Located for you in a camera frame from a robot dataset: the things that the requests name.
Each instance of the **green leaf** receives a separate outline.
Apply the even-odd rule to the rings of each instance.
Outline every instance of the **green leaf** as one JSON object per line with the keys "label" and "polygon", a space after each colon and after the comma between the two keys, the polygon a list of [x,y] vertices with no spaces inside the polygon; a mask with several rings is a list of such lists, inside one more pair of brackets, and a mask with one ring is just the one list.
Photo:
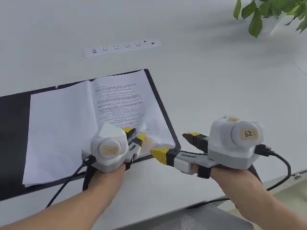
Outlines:
{"label": "green leaf", "polygon": [[305,18],[297,27],[296,31],[301,30],[302,33],[307,28],[307,18]]}
{"label": "green leaf", "polygon": [[272,16],[271,6],[268,2],[264,2],[259,6],[259,12],[265,18],[269,18]]}
{"label": "green leaf", "polygon": [[261,13],[259,12],[258,9],[255,10],[253,19],[251,20],[249,27],[248,27],[248,32],[250,35],[254,36],[257,38],[262,30],[262,19],[261,19]]}
{"label": "green leaf", "polygon": [[283,6],[283,12],[285,13],[291,12],[295,7],[296,7],[296,1],[286,0],[285,5]]}
{"label": "green leaf", "polygon": [[256,9],[257,9],[257,5],[255,1],[252,1],[249,5],[247,5],[246,7],[242,9],[242,12],[241,12],[242,18],[245,19],[249,17],[253,12],[255,12]]}
{"label": "green leaf", "polygon": [[284,0],[272,0],[272,13],[274,18],[277,20],[279,15],[282,13],[282,2]]}
{"label": "green leaf", "polygon": [[299,5],[299,7],[297,8],[297,10],[294,12],[294,17],[297,18],[299,17],[301,14],[306,12],[306,3],[303,2]]}
{"label": "green leaf", "polygon": [[296,5],[290,12],[287,13],[287,15],[294,15],[298,8],[299,8],[299,5]]}
{"label": "green leaf", "polygon": [[298,18],[299,20],[302,20],[302,19],[304,18],[304,16],[305,16],[305,13],[301,13],[301,15],[299,15],[297,18]]}
{"label": "green leaf", "polygon": [[281,11],[285,5],[287,0],[273,0],[272,1],[272,8]]}
{"label": "green leaf", "polygon": [[241,11],[241,0],[236,0],[236,6],[234,9],[234,17],[238,20],[239,19],[239,14]]}

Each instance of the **table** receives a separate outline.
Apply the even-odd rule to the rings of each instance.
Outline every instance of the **table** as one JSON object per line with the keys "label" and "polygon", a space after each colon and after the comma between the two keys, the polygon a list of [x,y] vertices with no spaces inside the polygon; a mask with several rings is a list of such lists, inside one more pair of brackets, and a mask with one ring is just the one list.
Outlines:
{"label": "table", "polygon": [[[11,0],[0,3],[0,95],[45,88],[136,69],[149,69],[182,149],[180,135],[208,134],[228,114],[259,121],[265,143],[284,156],[293,172],[306,167],[306,35],[279,26],[254,39],[232,18],[234,1],[107,2]],[[95,45],[158,38],[160,48],[83,59]],[[269,182],[285,175],[277,159],[255,164]],[[81,191],[68,184],[57,201]],[[43,209],[58,190],[0,203],[0,225]],[[223,196],[212,180],[187,176],[154,159],[127,172],[118,196],[94,229],[116,229]]]}

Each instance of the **round white cap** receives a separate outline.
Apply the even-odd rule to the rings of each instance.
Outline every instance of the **round white cap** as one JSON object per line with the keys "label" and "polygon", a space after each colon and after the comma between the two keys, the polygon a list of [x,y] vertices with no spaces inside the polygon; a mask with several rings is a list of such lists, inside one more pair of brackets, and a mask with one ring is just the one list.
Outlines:
{"label": "round white cap", "polygon": [[263,131],[257,122],[241,121],[231,130],[233,143],[242,148],[251,148],[263,142]]}
{"label": "round white cap", "polygon": [[106,138],[98,146],[98,153],[104,158],[116,158],[120,152],[121,144],[115,138]]}

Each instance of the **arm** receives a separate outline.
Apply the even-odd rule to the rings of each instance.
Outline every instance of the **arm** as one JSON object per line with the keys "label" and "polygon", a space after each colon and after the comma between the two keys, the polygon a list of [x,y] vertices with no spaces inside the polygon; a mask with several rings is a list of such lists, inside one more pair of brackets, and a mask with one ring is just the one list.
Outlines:
{"label": "arm", "polygon": [[124,171],[123,164],[111,173],[96,172],[86,191],[0,230],[90,230],[111,204],[121,186]]}
{"label": "arm", "polygon": [[212,168],[211,177],[246,219],[264,230],[307,230],[307,223],[276,200],[247,170]]}

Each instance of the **open document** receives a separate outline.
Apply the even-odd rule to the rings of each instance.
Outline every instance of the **open document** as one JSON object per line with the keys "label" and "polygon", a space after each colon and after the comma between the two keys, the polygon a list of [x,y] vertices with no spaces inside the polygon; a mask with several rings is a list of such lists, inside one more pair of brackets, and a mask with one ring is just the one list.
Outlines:
{"label": "open document", "polygon": [[23,184],[72,175],[82,163],[84,144],[104,122],[135,127],[150,136],[154,147],[175,147],[143,70],[84,81],[31,95]]}

